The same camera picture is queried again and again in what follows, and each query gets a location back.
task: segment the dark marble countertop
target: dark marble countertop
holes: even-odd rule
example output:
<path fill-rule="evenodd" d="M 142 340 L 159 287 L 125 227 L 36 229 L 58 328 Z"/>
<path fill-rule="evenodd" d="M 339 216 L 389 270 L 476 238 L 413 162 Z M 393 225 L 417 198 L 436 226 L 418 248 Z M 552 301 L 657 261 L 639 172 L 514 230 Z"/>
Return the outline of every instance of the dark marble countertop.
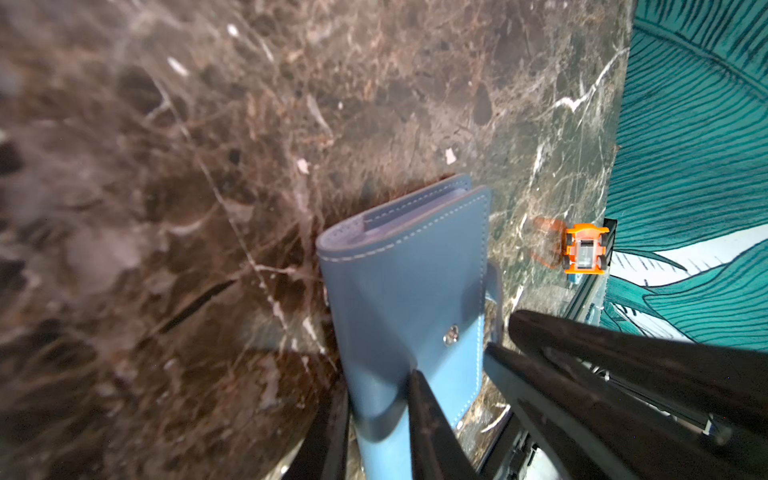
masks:
<path fill-rule="evenodd" d="M 0 0 L 0 470 L 278 478 L 338 369 L 314 240 L 450 174 L 504 311 L 558 312 L 632 3 Z"/>

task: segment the wallet stitching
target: wallet stitching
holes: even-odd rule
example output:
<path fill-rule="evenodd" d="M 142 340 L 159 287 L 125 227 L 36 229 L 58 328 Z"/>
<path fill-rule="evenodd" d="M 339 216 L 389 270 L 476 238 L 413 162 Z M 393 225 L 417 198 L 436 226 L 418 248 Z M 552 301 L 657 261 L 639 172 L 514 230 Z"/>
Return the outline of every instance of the wallet stitching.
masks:
<path fill-rule="evenodd" d="M 412 205 L 412 204 L 415 204 L 417 202 L 420 202 L 420 201 L 426 199 L 427 197 L 431 197 L 432 195 L 438 194 L 438 193 L 440 193 L 440 192 L 442 192 L 444 190 L 447 190 L 447 189 L 449 189 L 451 187 L 455 187 L 456 185 L 459 185 L 462 182 L 465 182 L 465 180 L 457 180 L 457 181 L 455 181 L 453 183 L 447 184 L 443 188 L 439 188 L 437 190 L 431 191 L 428 194 L 424 194 L 421 197 L 418 197 L 418 198 L 416 198 L 414 200 L 409 201 L 407 204 L 400 205 L 399 207 L 395 207 L 395 208 L 393 208 L 393 209 L 391 209 L 389 211 L 384 212 L 383 214 L 376 215 L 374 218 L 369 218 L 367 220 L 363 220 L 363 222 L 364 223 L 371 223 L 374 220 L 377 220 L 377 219 L 382 218 L 382 217 L 386 217 L 387 215 L 393 214 L 393 213 L 395 213 L 398 210 L 402 210 L 403 208 L 406 208 L 408 205 Z"/>
<path fill-rule="evenodd" d="M 484 208 L 485 210 L 485 217 L 487 218 L 490 212 L 488 212 L 488 209 Z M 488 265 L 487 260 L 487 254 L 484 254 L 485 250 L 485 242 L 488 239 L 488 229 L 485 228 L 483 231 L 482 241 L 480 242 L 480 284 L 483 286 L 485 281 L 485 268 Z M 485 288 L 481 288 L 480 291 L 480 312 L 485 311 Z M 456 413 L 456 417 L 453 419 L 453 422 L 451 422 L 451 426 L 456 425 L 456 422 L 464 416 L 464 411 L 469 408 L 469 406 L 472 404 L 472 402 L 475 401 L 475 398 L 477 398 L 477 395 L 480 393 L 480 380 L 482 378 L 482 374 L 480 373 L 480 355 L 482 354 L 482 334 L 483 334 L 483 328 L 480 327 L 480 325 L 477 325 L 478 330 L 478 349 L 477 349 L 477 359 L 475 361 L 475 368 L 477 369 L 477 373 L 475 376 L 475 391 L 472 395 L 469 396 L 469 399 L 467 399 L 467 403 L 464 404 L 463 407 L 459 409 L 459 411 Z"/>
<path fill-rule="evenodd" d="M 480 197 L 474 198 L 474 199 L 470 200 L 469 202 L 467 202 L 465 204 L 459 205 L 458 207 L 454 208 L 453 210 L 449 210 L 448 212 L 445 212 L 440 217 L 435 218 L 434 220 L 428 222 L 426 225 L 424 225 L 424 226 L 422 226 L 420 228 L 417 228 L 415 231 L 411 232 L 410 234 L 405 235 L 404 237 L 401 237 L 398 240 L 395 240 L 394 242 L 385 245 L 384 247 L 376 248 L 374 250 L 369 250 L 369 251 L 364 252 L 364 253 L 358 253 L 358 254 L 352 255 L 350 257 L 338 257 L 338 258 L 323 257 L 323 256 L 319 256 L 319 257 L 320 257 L 321 260 L 325 260 L 326 262 L 339 263 L 339 262 L 352 262 L 354 260 L 361 260 L 361 259 L 366 258 L 366 257 L 372 257 L 373 255 L 377 255 L 379 253 L 384 253 L 387 250 L 395 248 L 395 246 L 397 246 L 397 245 L 400 245 L 402 242 L 407 241 L 408 239 L 411 239 L 411 238 L 415 237 L 418 233 L 421 233 L 422 231 L 430 228 L 435 223 L 438 223 L 439 221 L 445 219 L 446 217 L 455 214 L 456 212 L 458 212 L 459 210 L 463 209 L 464 207 L 467 207 L 468 205 L 471 205 L 474 202 L 477 202 L 477 201 L 480 201 L 480 200 L 485 200 L 485 195 L 481 195 Z"/>

